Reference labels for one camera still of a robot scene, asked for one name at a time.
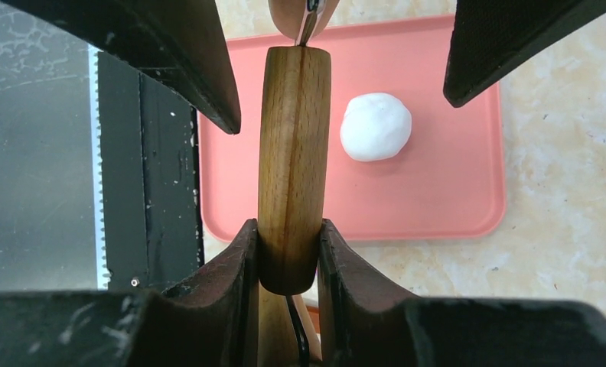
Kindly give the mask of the wooden rolling pin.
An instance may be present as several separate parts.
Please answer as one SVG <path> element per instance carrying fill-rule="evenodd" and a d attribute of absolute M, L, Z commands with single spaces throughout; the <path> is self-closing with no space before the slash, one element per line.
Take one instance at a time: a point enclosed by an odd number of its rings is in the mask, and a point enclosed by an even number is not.
<path fill-rule="evenodd" d="M 293 40 L 266 55 L 259 139 L 259 363 L 309 366 L 318 338 L 301 295 L 320 246 L 331 112 L 331 56 L 309 46 L 335 1 L 272 1 L 272 20 Z"/>

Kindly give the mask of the white dough ball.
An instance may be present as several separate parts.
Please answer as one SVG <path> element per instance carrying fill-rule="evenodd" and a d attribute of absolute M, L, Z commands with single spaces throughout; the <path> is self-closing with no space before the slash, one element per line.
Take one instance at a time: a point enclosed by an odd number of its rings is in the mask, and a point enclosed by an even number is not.
<path fill-rule="evenodd" d="M 383 161 L 395 157 L 412 134 L 412 113 L 389 93 L 352 98 L 340 126 L 340 142 L 355 161 Z"/>

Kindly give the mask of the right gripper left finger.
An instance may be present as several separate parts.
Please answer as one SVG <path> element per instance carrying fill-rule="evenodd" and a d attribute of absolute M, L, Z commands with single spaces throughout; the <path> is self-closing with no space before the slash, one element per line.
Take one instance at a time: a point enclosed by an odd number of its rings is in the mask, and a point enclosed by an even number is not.
<path fill-rule="evenodd" d="M 0 292 L 0 366 L 254 366 L 257 239 L 163 292 Z"/>

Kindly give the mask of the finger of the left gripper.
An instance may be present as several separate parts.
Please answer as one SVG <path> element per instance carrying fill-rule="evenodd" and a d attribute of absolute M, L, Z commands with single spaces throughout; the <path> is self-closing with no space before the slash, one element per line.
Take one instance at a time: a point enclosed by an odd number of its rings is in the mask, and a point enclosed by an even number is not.
<path fill-rule="evenodd" d="M 239 95 L 214 1 L 11 0 L 8 5 L 150 76 L 223 132 L 240 132 Z"/>
<path fill-rule="evenodd" d="M 606 13 L 606 0 L 459 0 L 443 93 L 459 108 Z"/>

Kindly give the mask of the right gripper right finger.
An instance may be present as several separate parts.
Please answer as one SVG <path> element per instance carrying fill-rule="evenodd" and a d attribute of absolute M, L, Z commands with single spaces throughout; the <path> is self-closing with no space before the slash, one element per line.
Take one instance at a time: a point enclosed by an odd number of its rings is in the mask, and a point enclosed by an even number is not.
<path fill-rule="evenodd" d="M 318 297 L 326 366 L 606 366 L 606 317 L 573 300 L 420 297 L 325 220 Z"/>

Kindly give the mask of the pink plastic tray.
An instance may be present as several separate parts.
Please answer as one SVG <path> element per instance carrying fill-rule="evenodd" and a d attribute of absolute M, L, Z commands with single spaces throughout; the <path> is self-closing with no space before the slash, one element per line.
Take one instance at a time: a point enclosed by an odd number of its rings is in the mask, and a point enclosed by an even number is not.
<path fill-rule="evenodd" d="M 331 127 L 324 216 L 347 240 L 485 235 L 506 207 L 498 86 L 466 106 L 443 95 L 452 15 L 327 28 L 312 41 L 331 54 Z M 266 52 L 280 34 L 228 41 L 242 130 L 228 135 L 200 117 L 200 205 L 208 232 L 233 239 L 257 214 L 259 132 Z M 412 114 L 412 134 L 393 158 L 361 163 L 340 143 L 355 96 L 385 92 Z"/>

